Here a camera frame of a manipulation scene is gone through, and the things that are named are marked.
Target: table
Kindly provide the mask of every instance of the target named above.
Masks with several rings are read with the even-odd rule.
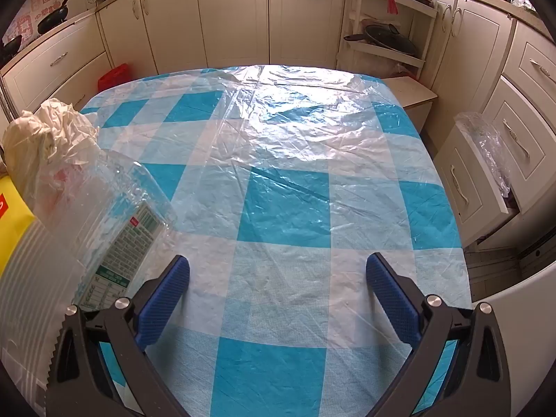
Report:
[[[366,415],[409,354],[365,282],[375,251],[425,295],[471,306],[440,179],[379,79],[205,69],[118,86],[82,112],[176,211],[191,283],[147,353],[193,417]]]

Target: white cabinet door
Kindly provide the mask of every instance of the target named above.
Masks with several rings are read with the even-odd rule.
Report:
[[[446,45],[450,38],[450,22],[456,10],[458,0],[436,0],[438,15],[434,21],[433,34],[430,38],[429,50],[426,53],[425,65],[419,77],[419,83],[431,88],[440,68]]]
[[[207,67],[197,0],[141,0],[159,74]]]
[[[432,90],[438,100],[425,131],[439,149],[454,116],[481,112],[498,82],[508,46],[512,20],[506,13],[473,0],[458,0],[450,40]]]
[[[270,0],[270,62],[334,69],[344,0]]]
[[[73,104],[77,111],[86,105],[98,93],[98,79],[110,70],[110,62],[106,53],[99,55],[93,61],[78,70],[61,85],[51,97]]]
[[[269,63],[268,0],[199,0],[208,67]]]
[[[114,66],[127,63],[134,79],[157,75],[139,0],[116,0],[99,12]]]

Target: kitchen utensil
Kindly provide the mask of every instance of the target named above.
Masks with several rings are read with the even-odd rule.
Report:
[[[39,34],[48,33],[52,28],[66,21],[66,17],[68,16],[68,7],[66,5],[67,2],[68,0],[64,0],[62,2],[62,6],[52,11],[39,22],[37,26],[37,31]]]
[[[14,37],[10,42],[6,45],[2,43],[0,40],[1,48],[0,48],[0,67],[4,67],[9,60],[11,60],[19,51],[19,47],[21,47],[21,40],[23,36],[19,35]]]
[[[369,44],[395,50],[411,57],[417,55],[415,45],[408,38],[401,35],[392,24],[388,26],[369,25],[365,27],[362,34],[352,34],[344,37],[344,39],[348,42],[366,40]]]

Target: metal screw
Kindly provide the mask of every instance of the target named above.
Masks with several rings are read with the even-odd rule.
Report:
[[[440,304],[442,304],[440,296],[437,295],[428,296],[426,302],[429,303],[429,306],[431,306],[432,308],[438,308],[440,307]]]
[[[482,313],[492,312],[492,307],[490,307],[490,304],[488,304],[487,302],[482,302],[481,304],[479,304],[479,309],[481,309]]]
[[[125,309],[129,305],[130,305],[130,301],[127,298],[119,298],[116,300],[115,303],[116,309]]]
[[[72,315],[75,315],[75,313],[77,312],[77,306],[71,305],[68,306],[66,309],[66,315],[68,317],[71,317]]]

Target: frying pan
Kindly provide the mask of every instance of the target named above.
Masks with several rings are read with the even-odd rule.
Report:
[[[55,11],[52,11],[39,22],[37,26],[37,31],[39,34],[49,32],[52,28],[58,26],[60,23],[66,20],[66,17],[68,16],[68,7],[66,6],[67,2],[68,0],[64,0],[62,2],[62,6],[60,6]]]
[[[378,47],[388,48],[390,50],[405,53],[411,57],[417,56],[417,49],[413,43],[402,36],[393,25],[369,25],[366,26],[362,34],[351,34],[344,37],[345,40],[352,42],[357,40],[366,40],[369,44]]]

